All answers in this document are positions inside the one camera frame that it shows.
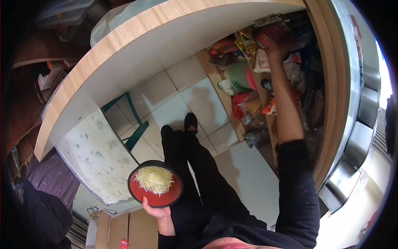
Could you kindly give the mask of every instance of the white plastic bag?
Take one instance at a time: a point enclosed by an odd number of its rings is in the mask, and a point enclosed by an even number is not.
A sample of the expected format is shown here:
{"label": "white plastic bag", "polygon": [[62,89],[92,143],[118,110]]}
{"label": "white plastic bag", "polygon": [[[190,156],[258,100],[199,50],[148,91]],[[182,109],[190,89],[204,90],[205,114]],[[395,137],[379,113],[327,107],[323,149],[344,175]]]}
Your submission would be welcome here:
{"label": "white plastic bag", "polygon": [[90,46],[94,47],[102,38],[139,13],[167,0],[136,0],[108,11],[91,31]]}

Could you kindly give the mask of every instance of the cardboard box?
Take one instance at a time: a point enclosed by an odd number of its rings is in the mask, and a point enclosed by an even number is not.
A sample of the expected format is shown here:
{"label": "cardboard box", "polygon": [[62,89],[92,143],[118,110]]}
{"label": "cardboard box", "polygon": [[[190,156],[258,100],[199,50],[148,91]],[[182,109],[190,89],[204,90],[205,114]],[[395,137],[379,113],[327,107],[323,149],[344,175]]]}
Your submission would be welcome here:
{"label": "cardboard box", "polygon": [[95,245],[86,249],[120,249],[121,241],[126,240],[129,248],[158,248],[158,223],[144,209],[123,213],[114,217],[102,211],[99,215]]}

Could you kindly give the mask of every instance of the shelf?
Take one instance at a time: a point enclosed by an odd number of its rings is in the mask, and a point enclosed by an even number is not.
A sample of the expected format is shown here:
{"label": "shelf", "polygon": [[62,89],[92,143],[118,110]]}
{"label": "shelf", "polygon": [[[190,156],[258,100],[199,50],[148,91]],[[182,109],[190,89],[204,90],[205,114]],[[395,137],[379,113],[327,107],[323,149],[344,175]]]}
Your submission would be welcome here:
{"label": "shelf", "polygon": [[224,75],[221,75],[215,65],[209,63],[210,55],[206,50],[199,51],[196,53],[196,57],[198,58],[199,62],[201,63],[203,69],[205,70],[207,76],[211,84],[216,90],[218,97],[220,98],[221,104],[225,109],[226,114],[228,115],[229,120],[235,130],[236,136],[240,142],[244,140],[243,135],[247,133],[247,126],[243,125],[242,122],[234,117],[232,111],[232,97],[225,92],[223,92],[217,84],[221,82],[224,78]]}
{"label": "shelf", "polygon": [[[257,86],[257,91],[258,95],[260,96],[261,104],[263,105],[263,108],[267,107],[269,102],[271,101],[271,90],[264,89],[261,87],[261,80],[262,79],[269,79],[271,80],[271,74],[270,73],[256,73],[253,71],[256,59],[252,58],[250,61],[248,61],[250,70],[252,71],[254,81]],[[276,130],[273,132],[273,129],[276,129],[276,116],[274,115],[265,115],[265,120],[267,121],[267,126],[268,126],[268,131],[269,131],[269,137],[271,139],[271,146],[272,146],[272,154],[273,154],[273,162],[274,162],[274,172],[277,172],[277,167],[278,167],[278,162],[277,162],[277,154],[275,151],[275,147],[278,144],[278,138],[275,136]]]}

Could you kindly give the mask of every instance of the red bowl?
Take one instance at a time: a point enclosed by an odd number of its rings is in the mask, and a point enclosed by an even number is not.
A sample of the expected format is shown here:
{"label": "red bowl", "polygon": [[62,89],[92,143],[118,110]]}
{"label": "red bowl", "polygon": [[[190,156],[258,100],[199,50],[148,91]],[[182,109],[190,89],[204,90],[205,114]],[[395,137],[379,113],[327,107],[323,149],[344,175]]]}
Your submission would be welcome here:
{"label": "red bowl", "polygon": [[[151,191],[145,191],[145,189],[140,188],[140,184],[135,180],[135,173],[144,167],[156,166],[162,167],[170,170],[173,173],[173,183],[171,184],[169,191],[161,194],[154,194]],[[153,208],[164,208],[170,206],[171,204],[178,201],[182,195],[183,184],[179,176],[172,170],[166,167],[164,162],[158,160],[149,160],[141,163],[133,172],[131,172],[129,179],[127,181],[127,187],[129,188],[130,194],[139,203],[142,203],[142,198],[145,196],[148,199],[149,206]]]}

